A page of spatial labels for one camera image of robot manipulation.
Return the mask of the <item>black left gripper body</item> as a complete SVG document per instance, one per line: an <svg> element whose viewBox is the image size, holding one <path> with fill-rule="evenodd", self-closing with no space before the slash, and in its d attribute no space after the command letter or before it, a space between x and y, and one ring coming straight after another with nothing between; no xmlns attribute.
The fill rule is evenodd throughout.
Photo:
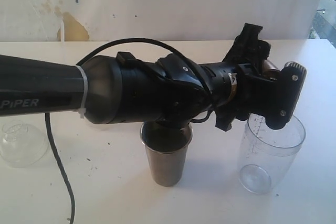
<svg viewBox="0 0 336 224"><path fill-rule="evenodd" d="M245 121L251 114L263 116L272 130L282 129L291 119L307 75L301 64L290 61L278 80L263 76L263 61L271 45L258 38L262 27L245 23L241 33L220 63L227 98L216 105L216 117Z"/></svg>

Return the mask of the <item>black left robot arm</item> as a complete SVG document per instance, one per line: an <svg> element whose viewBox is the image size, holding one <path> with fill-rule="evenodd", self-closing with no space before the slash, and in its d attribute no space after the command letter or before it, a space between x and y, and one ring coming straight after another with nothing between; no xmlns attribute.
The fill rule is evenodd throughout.
<svg viewBox="0 0 336 224"><path fill-rule="evenodd" d="M306 68L268 60L262 27L246 23L220 62L197 64L148 38L106 43L76 65L1 56L1 115L77 111L94 124L156 122L169 128L215 113L218 129L251 114L273 130L291 119Z"/></svg>

